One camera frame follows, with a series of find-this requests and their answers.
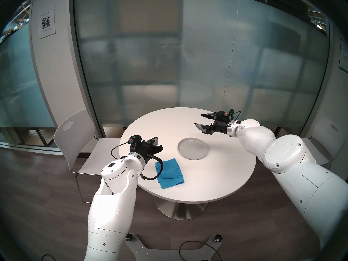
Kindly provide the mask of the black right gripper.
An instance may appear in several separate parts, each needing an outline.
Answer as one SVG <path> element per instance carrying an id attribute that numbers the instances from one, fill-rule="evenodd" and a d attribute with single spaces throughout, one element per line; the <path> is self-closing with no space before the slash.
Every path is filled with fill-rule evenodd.
<path id="1" fill-rule="evenodd" d="M 229 118 L 216 119 L 215 113 L 201 114 L 202 117 L 207 119 L 215 119 L 210 125 L 203 125 L 194 123 L 194 125 L 205 134 L 223 133 L 227 134 L 227 128 L 229 125 Z"/>

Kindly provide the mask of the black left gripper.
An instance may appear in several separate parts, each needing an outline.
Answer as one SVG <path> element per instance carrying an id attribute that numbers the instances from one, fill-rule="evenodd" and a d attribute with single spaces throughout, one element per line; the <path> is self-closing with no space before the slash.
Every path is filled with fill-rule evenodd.
<path id="1" fill-rule="evenodd" d="M 155 154 L 163 150 L 162 145 L 158 145 L 158 138 L 153 137 L 146 141 L 147 143 L 132 143 L 130 145 L 130 152 L 135 152 L 144 158 L 145 162 L 150 159 L 155 159 Z"/>

